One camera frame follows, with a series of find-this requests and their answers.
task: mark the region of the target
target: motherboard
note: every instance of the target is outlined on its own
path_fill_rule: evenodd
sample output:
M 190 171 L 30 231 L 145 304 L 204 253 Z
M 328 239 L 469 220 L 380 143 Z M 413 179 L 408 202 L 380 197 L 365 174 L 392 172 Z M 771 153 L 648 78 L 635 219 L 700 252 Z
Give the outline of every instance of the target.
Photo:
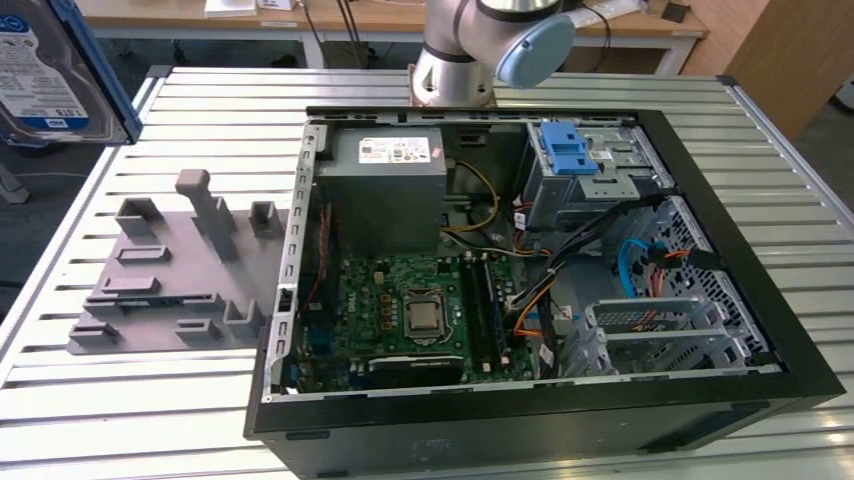
M 532 378 L 507 332 L 505 257 L 348 259 L 337 291 L 335 323 L 308 327 L 315 391 Z

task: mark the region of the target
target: white table leg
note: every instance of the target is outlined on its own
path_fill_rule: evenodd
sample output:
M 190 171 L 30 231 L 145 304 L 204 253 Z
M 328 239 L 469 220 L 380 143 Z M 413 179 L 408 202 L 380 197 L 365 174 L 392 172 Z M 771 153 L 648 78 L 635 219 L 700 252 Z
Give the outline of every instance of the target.
M 696 38 L 685 37 L 672 39 L 671 41 L 671 47 L 664 52 L 661 61 L 655 69 L 655 75 L 679 75 L 684 62 L 688 59 L 688 55 L 691 55 Z

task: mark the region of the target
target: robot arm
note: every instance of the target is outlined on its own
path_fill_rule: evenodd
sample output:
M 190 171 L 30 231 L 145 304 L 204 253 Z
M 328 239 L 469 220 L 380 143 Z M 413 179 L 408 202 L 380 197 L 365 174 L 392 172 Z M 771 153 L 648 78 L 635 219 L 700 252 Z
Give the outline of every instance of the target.
M 424 49 L 412 72 L 417 103 L 489 103 L 492 77 L 535 87 L 565 60 L 575 26 L 560 0 L 429 0 Z

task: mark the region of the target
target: slotted metal surface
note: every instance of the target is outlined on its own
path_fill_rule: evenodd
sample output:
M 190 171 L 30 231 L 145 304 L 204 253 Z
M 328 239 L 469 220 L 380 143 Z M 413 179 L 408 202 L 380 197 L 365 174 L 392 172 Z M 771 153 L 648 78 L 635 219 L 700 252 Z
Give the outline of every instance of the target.
M 242 439 L 252 350 L 73 357 L 68 330 L 118 232 L 121 199 L 169 193 L 206 168 L 233 209 L 287 208 L 308 105 L 405 105 L 404 72 L 174 69 L 137 95 L 145 130 L 106 149 L 0 339 L 0 479 L 293 478 Z M 736 90 L 708 78 L 559 75 L 497 88 L 501 106 L 661 110 L 846 388 L 854 390 L 850 217 Z M 854 394 L 774 417 L 696 452 L 460 472 L 481 478 L 850 478 Z M 431 474 L 407 478 L 429 477 Z

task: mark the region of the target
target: desk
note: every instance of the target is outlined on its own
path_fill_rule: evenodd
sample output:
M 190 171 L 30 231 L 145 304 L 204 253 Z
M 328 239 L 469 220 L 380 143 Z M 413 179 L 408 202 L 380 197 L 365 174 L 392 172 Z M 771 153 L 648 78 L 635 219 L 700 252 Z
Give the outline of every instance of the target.
M 349 40 L 333 0 L 309 0 L 311 17 L 320 41 Z M 86 23 L 101 38 L 158 38 L 206 40 L 297 40 L 305 49 L 308 68 L 323 68 L 320 46 L 311 34 L 301 10 L 260 9 L 252 17 L 204 18 L 204 0 L 77 0 Z M 663 0 L 652 0 L 660 13 Z M 421 42 L 424 8 L 376 0 L 352 2 L 352 13 L 363 41 Z M 676 75 L 708 30 L 688 13 L 683 23 L 657 15 L 631 13 L 609 21 L 612 48 L 665 50 L 656 68 L 659 75 Z M 599 47 L 604 26 L 577 30 L 575 45 Z
M 664 112 L 848 394 L 692 452 L 417 478 L 850 478 L 851 213 L 750 100 L 711 77 L 560 74 L 525 91 L 499 85 L 495 94 L 507 107 Z M 295 479 L 241 435 L 252 349 L 76 357 L 64 350 L 68 331 L 112 250 L 124 198 L 188 211 L 176 174 L 205 168 L 232 209 L 253 200 L 287 209 L 305 106 L 407 101 L 403 71 L 176 68 L 145 79 L 140 142 L 105 149 L 0 327 L 0 478 Z

